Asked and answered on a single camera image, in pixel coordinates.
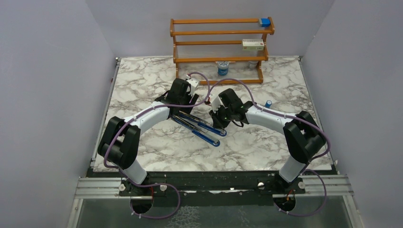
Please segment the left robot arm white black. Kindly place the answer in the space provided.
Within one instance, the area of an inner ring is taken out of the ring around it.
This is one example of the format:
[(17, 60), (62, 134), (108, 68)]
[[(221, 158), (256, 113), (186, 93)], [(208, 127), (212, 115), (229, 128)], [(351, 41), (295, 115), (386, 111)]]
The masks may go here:
[(132, 180), (131, 188), (136, 194), (144, 195), (149, 190), (147, 172), (136, 159), (140, 136), (173, 114), (180, 111), (189, 113), (199, 97), (195, 93), (199, 84), (199, 80), (194, 78), (176, 78), (170, 90), (146, 109), (124, 119), (114, 116), (108, 121), (97, 153)]

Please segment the blue stapler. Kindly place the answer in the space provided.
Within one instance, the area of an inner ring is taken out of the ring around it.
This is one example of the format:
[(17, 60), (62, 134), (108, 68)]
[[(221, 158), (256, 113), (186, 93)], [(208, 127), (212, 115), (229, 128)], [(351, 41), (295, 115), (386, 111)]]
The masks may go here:
[(220, 141), (218, 138), (210, 135), (210, 133), (216, 134), (221, 137), (227, 135), (226, 130), (214, 128), (213, 125), (208, 123), (207, 121), (182, 111), (180, 111), (177, 115), (172, 115), (171, 119), (189, 129), (192, 134), (196, 135), (197, 137), (201, 138), (214, 147), (220, 146)]

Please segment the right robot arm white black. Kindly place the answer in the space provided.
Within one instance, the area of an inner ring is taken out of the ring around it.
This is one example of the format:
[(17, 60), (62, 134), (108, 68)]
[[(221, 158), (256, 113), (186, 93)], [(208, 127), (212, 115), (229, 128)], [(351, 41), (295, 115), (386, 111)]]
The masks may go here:
[(233, 89), (210, 95), (208, 103), (215, 128), (225, 129), (231, 122), (240, 127), (254, 124), (285, 136), (290, 157), (274, 180), (274, 187), (280, 193), (293, 188), (293, 181), (325, 145), (325, 137), (319, 132), (311, 114), (306, 111), (289, 114), (267, 109), (251, 100), (242, 102)]

